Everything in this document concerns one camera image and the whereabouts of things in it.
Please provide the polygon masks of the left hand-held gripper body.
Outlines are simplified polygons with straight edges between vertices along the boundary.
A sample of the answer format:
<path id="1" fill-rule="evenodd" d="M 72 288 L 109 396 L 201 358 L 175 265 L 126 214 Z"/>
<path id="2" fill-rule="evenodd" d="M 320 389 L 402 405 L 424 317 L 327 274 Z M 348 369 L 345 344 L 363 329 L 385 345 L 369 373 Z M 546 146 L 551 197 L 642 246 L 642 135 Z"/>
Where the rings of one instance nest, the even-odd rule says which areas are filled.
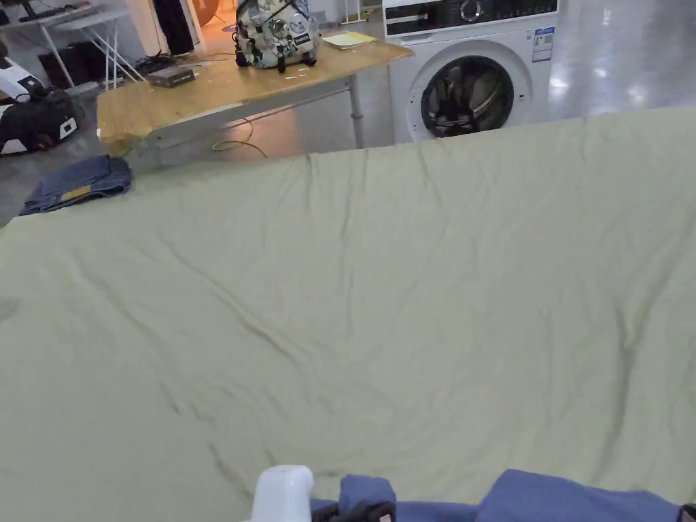
<path id="1" fill-rule="evenodd" d="M 251 521 L 310 521 L 314 477 L 303 465 L 278 465 L 258 478 Z"/>

